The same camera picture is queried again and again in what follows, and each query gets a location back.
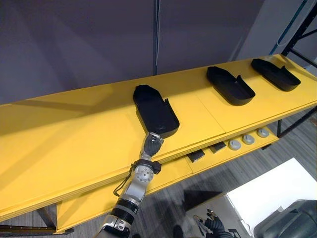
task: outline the white table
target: white table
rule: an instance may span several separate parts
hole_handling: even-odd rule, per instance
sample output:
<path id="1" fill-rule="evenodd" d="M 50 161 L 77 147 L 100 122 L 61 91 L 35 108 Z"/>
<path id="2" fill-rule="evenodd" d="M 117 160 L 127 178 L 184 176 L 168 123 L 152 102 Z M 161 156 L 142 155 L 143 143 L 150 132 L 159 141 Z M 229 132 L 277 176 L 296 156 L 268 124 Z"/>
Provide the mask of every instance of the white table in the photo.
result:
<path id="1" fill-rule="evenodd" d="M 227 193 L 245 226 L 254 227 L 280 207 L 286 209 L 299 199 L 317 200 L 317 182 L 295 158 Z"/>

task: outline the yellow shelf board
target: yellow shelf board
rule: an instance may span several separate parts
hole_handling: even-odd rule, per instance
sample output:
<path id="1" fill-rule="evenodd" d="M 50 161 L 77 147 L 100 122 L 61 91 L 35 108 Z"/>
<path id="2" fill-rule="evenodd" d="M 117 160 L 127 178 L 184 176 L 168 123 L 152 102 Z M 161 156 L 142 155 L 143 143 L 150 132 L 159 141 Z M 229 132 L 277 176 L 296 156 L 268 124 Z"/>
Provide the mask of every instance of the yellow shelf board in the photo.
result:
<path id="1" fill-rule="evenodd" d="M 0 106 L 0 221 L 126 176 L 145 132 L 133 103 L 148 84 L 168 98 L 180 128 L 154 157 L 162 163 L 317 103 L 316 78 L 287 58 L 301 84 L 283 92 L 256 74 L 250 59 L 218 64 L 256 92 L 231 106 L 206 79 L 207 67 L 62 92 Z"/>
<path id="2" fill-rule="evenodd" d="M 191 174 L 192 170 L 187 164 L 185 157 L 165 163 L 162 165 L 161 172 L 158 175 L 154 175 L 148 186 L 147 194 L 166 187 L 167 184 L 171 185 Z M 118 199 L 118 197 L 113 195 L 113 190 L 120 182 L 107 184 L 59 202 L 57 204 L 57 232 L 63 232 L 68 228 L 110 211 Z"/>
<path id="3" fill-rule="evenodd" d="M 238 151 L 225 147 L 213 154 L 209 148 L 205 148 L 203 150 L 205 155 L 194 163 L 187 156 L 184 156 L 163 164 L 162 171 L 154 176 L 153 181 L 149 184 L 147 194 L 154 193 L 204 170 L 276 142 L 278 138 L 270 129 L 265 128 L 270 132 L 270 135 L 266 138 L 257 136 L 255 131 L 249 133 L 256 140 L 252 145 L 243 144 L 241 136 L 235 137 L 234 139 L 239 140 L 242 144 Z M 120 181 L 117 181 L 59 202 L 57 204 L 57 233 L 63 233 L 71 227 L 111 211 L 118 199 L 112 192 L 119 183 Z"/>
<path id="4" fill-rule="evenodd" d="M 196 71 L 79 89 L 0 106 L 0 221 L 125 176 L 145 132 L 133 92 L 168 98 L 180 127 L 155 160 L 224 130 L 196 96 Z"/>
<path id="5" fill-rule="evenodd" d="M 278 138 L 274 135 L 274 133 L 267 127 L 265 127 L 269 132 L 270 135 L 266 138 L 261 138 L 257 135 L 256 130 L 251 131 L 247 134 L 253 136 L 255 142 L 251 145 L 247 145 L 242 141 L 242 135 L 236 136 L 233 139 L 238 140 L 241 143 L 241 148 L 239 150 L 231 150 L 228 147 L 229 140 L 224 141 L 226 147 L 222 148 L 221 150 L 213 153 L 209 147 L 203 149 L 205 155 L 195 162 L 191 162 L 191 160 L 186 156 L 186 160 L 188 165 L 192 169 L 193 173 L 200 173 L 204 170 L 210 169 L 214 166 L 220 165 L 224 162 L 247 154 L 253 150 L 261 148 L 267 144 L 274 143 L 278 140 Z"/>
<path id="6" fill-rule="evenodd" d="M 216 64 L 215 66 L 228 70 L 235 77 L 240 74 L 256 93 L 249 103 L 233 107 L 213 87 L 200 90 L 198 97 L 227 133 L 309 103 L 316 104 L 316 77 L 286 57 L 275 55 L 260 58 L 278 67 L 285 66 L 300 79 L 301 84 L 290 92 L 278 89 L 252 69 L 252 59 L 236 61 L 233 64 Z"/>

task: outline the lower shelf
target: lower shelf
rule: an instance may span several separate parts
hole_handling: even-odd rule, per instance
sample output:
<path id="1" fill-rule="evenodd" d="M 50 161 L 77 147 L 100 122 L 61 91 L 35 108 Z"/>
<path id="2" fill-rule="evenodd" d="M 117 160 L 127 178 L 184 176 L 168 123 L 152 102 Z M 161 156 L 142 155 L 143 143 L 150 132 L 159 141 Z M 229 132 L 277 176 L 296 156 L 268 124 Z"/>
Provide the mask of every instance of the lower shelf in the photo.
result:
<path id="1" fill-rule="evenodd" d="M 249 134 L 255 138 L 252 145 L 244 144 L 240 136 L 235 137 L 234 139 L 239 140 L 242 145 L 236 151 L 226 146 L 214 154 L 209 148 L 205 148 L 203 150 L 205 155 L 194 163 L 187 156 L 184 156 L 163 164 L 161 172 L 155 175 L 149 184 L 147 194 L 154 193 L 204 170 L 277 141 L 278 138 L 270 130 L 269 132 L 270 135 L 266 138 L 257 136 L 255 131 L 250 132 Z M 118 198 L 113 195 L 113 190 L 119 183 L 121 181 L 104 185 L 57 203 L 57 234 L 109 212 L 117 202 Z"/>
<path id="2" fill-rule="evenodd" d="M 239 150 L 231 150 L 228 147 L 229 140 L 224 141 L 226 144 L 226 147 L 222 148 L 221 150 L 217 151 L 216 153 L 213 153 L 209 147 L 203 149 L 203 152 L 205 155 L 200 158 L 199 160 L 195 162 L 191 162 L 191 160 L 187 157 L 187 162 L 192 169 L 193 173 L 199 173 L 204 170 L 210 169 L 214 166 L 217 166 L 219 164 L 222 164 L 226 161 L 232 160 L 234 158 L 237 158 L 241 155 L 247 154 L 253 150 L 262 148 L 265 145 L 274 143 L 278 140 L 278 138 L 274 135 L 274 133 L 267 127 L 265 127 L 266 130 L 269 131 L 269 136 L 265 138 L 261 138 L 257 135 L 257 132 L 250 131 L 248 134 L 253 136 L 255 139 L 254 143 L 251 145 L 246 145 L 242 141 L 242 135 L 236 136 L 233 139 L 238 140 L 241 143 L 241 148 Z"/>
<path id="3" fill-rule="evenodd" d="M 174 184 L 191 174 L 192 170 L 185 157 L 163 164 L 161 172 L 154 175 L 149 184 L 147 194 Z M 113 190 L 120 183 L 121 180 L 57 203 L 57 233 L 63 233 L 71 227 L 110 211 L 118 199 Z"/>

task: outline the robotic arm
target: robotic arm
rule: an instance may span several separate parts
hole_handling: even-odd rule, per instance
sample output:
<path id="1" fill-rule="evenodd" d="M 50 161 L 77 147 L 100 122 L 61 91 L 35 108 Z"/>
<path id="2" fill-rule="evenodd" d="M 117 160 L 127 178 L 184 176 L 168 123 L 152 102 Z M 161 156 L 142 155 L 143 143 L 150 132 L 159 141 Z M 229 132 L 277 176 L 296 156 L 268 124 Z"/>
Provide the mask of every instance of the robotic arm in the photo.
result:
<path id="1" fill-rule="evenodd" d="M 131 225 L 142 202 L 147 186 L 154 174 L 160 172 L 161 164 L 152 162 L 163 144 L 163 139 L 153 132 L 148 133 L 144 139 L 140 158 L 133 164 L 134 175 L 124 188 L 116 205 L 105 218 L 101 230 L 94 238 L 127 238 Z"/>

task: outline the gray carpet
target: gray carpet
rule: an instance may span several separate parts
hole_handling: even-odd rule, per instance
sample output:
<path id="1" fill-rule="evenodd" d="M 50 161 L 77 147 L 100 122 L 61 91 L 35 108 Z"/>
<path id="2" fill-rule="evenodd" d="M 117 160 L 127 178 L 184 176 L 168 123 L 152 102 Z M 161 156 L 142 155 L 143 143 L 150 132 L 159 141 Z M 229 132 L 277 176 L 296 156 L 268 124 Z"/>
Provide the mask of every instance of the gray carpet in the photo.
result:
<path id="1" fill-rule="evenodd" d="M 305 112 L 283 120 L 283 128 L 291 125 Z M 276 131 L 277 123 L 269 125 Z M 228 192 L 262 175 L 281 163 L 295 157 L 317 180 L 317 116 L 314 114 L 295 130 L 266 150 L 257 150 L 235 160 L 188 178 L 178 184 L 147 196 L 138 212 L 131 234 L 143 238 L 172 238 L 173 227 L 180 224 L 186 237 L 191 237 L 192 227 L 183 208 L 184 191 Z M 49 207 L 54 213 L 54 206 Z M 75 232 L 57 238 L 91 238 L 102 224 L 105 216 L 75 227 Z M 44 226 L 39 215 L 27 213 L 2 222 L 2 225 Z"/>

